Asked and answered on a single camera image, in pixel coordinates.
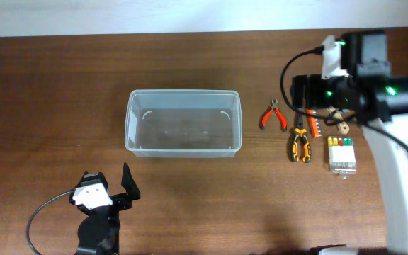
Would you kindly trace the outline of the orange scraper wooden handle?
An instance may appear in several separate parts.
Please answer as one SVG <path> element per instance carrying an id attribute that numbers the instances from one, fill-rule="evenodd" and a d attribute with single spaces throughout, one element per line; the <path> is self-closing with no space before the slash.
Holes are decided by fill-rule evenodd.
<path id="1" fill-rule="evenodd" d="M 335 108 L 328 108 L 327 112 L 330 113 L 330 114 L 333 113 L 334 114 L 333 117 L 336 118 L 337 120 L 342 120 L 343 119 L 342 114 Z M 341 123 L 338 123 L 336 126 L 337 126 L 339 132 L 342 135 L 347 135 L 349 130 L 350 130 L 349 125 L 345 121 L 342 121 Z"/>

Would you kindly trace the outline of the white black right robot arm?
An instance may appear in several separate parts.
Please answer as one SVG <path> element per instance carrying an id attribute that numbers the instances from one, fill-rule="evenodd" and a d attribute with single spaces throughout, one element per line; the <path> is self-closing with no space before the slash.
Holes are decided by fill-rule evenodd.
<path id="1" fill-rule="evenodd" d="M 321 73 L 295 76 L 284 101 L 310 117 L 327 109 L 327 125 L 339 124 L 336 112 L 346 110 L 344 120 L 362 127 L 385 206 L 385 252 L 408 254 L 408 76 L 392 75 L 383 30 L 330 35 L 310 53 L 322 57 Z"/>

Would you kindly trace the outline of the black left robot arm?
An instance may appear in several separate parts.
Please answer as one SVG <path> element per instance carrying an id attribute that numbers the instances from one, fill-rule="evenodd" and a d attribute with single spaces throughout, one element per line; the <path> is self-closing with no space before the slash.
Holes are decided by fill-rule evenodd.
<path id="1" fill-rule="evenodd" d="M 119 213 L 132 208 L 141 193 L 123 164 L 121 186 L 124 193 L 108 194 L 108 182 L 101 172 L 85 172 L 69 197 L 69 202 L 86 215 L 77 230 L 77 254 L 119 254 Z"/>

